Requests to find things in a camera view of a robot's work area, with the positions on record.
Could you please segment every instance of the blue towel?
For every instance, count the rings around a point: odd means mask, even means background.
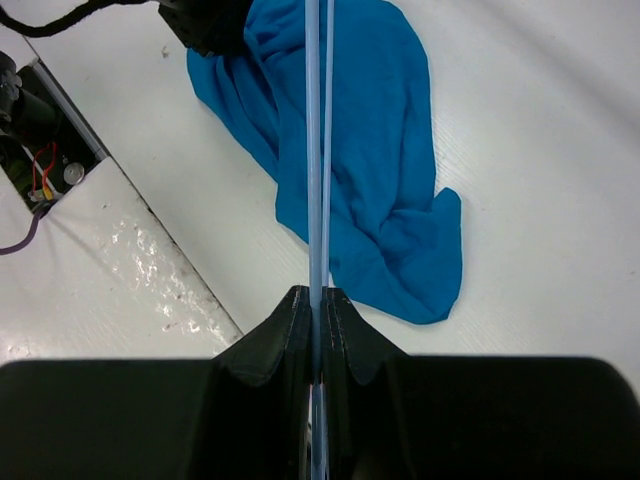
[[[278,183],[276,218],[307,242],[304,1],[255,0],[245,40],[242,58],[190,51],[193,88]],[[335,46],[334,283],[409,322],[443,320],[462,278],[461,204],[449,189],[434,198],[427,57],[381,0],[336,0]]]

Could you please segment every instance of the red wire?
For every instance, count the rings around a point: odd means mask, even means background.
[[[56,165],[56,155],[58,153],[58,144],[56,142],[52,142],[53,145],[53,156],[51,157],[51,163],[49,166],[42,172],[42,188],[49,188],[47,186],[47,177],[49,176],[49,172]]]
[[[42,155],[45,151],[47,151],[49,148],[51,147],[51,144],[48,143],[46,147],[42,147],[40,150],[38,150],[38,153],[35,154],[35,156],[33,157],[33,165],[31,167],[31,173],[33,175],[33,184],[31,187],[31,193],[33,195],[35,195],[36,193],[36,187],[37,185],[37,179],[36,179],[36,165],[38,163],[38,157],[40,157],[40,155]]]

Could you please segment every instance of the translucent rod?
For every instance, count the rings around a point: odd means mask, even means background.
[[[331,218],[331,132],[333,128],[333,20],[335,0],[327,0],[327,65],[324,105],[324,172],[322,184],[322,285],[329,286],[329,220]]]
[[[320,302],[322,300],[322,164],[320,159],[320,5],[305,0],[307,77],[307,177],[309,214],[309,303],[314,381],[320,376]]]

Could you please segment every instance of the black mount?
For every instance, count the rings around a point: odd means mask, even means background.
[[[325,291],[332,479],[633,477],[633,392],[591,359],[412,357]],[[0,478],[307,477],[306,287],[213,360],[0,369]]]

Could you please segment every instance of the white tabletop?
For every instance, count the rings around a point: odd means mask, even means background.
[[[81,3],[1,1],[31,23]],[[592,355],[640,387],[640,3],[397,3],[430,57],[464,285],[434,326],[361,312],[411,352]],[[274,220],[276,186],[195,99],[155,8],[31,43],[246,332],[306,282],[305,247]]]
[[[22,67],[37,57],[0,28]],[[0,246],[31,214],[0,169]],[[240,332],[113,159],[0,257],[0,365],[25,358],[212,357]]]

